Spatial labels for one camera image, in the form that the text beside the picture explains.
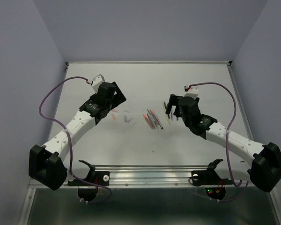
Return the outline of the light purple pen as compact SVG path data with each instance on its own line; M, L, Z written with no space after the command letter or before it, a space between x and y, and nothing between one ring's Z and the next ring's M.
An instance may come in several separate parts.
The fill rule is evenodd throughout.
M158 126L156 125L155 120L154 120L153 116L151 115L150 110L147 109L147 112L148 112L148 119L150 120L152 126L154 127L154 129L158 129Z

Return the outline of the orange red highlighter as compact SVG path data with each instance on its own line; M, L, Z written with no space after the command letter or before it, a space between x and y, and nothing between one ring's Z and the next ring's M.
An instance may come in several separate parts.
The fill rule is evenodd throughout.
M150 126L151 129L155 129L155 127L153 126L153 124L150 122L150 120L148 119L148 117L146 115L143 115L145 121L148 123L148 125Z

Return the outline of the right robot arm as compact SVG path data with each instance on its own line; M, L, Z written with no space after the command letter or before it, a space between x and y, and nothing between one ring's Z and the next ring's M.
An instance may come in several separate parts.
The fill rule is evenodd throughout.
M193 134L224 148L227 147L243 162L233 169L226 169L223 167L224 160L216 159L209 163L207 169L194 171L191 183L196 187L217 185L221 181L231 185L235 179L251 182L258 189L271 192L281 180L280 148L272 142L262 144L228 131L215 118L202 114L198 103L198 98L171 94L166 114L169 114L174 106L174 116L182 118L184 125Z

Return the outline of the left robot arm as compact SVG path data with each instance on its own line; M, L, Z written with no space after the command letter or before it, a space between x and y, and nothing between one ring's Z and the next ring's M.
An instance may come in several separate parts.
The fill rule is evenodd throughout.
M51 190L59 189L73 176L63 161L73 153L73 146L107 114L126 101L116 82L92 83L95 94L79 108L74 118L42 146L29 153L29 176Z

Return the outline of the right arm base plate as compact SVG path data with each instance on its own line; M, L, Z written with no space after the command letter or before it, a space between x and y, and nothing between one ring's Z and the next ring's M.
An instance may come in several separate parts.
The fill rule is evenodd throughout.
M227 200L224 200L226 195L225 185L232 185L232 181L227 178L222 179L216 173L215 170L221 162L223 162L223 159L216 159L208 164L207 169L192 171L188 181L195 187L207 185L205 192L209 199L227 202Z

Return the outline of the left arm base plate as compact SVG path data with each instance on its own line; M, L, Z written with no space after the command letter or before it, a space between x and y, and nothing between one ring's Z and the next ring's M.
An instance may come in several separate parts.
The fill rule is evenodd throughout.
M73 187L85 187L77 190L79 201L91 205L109 200L112 196L112 190L109 187L110 172L97 171L95 165L82 159L78 162L86 166L86 176L81 178L75 173L71 174L73 180L68 181L67 184Z

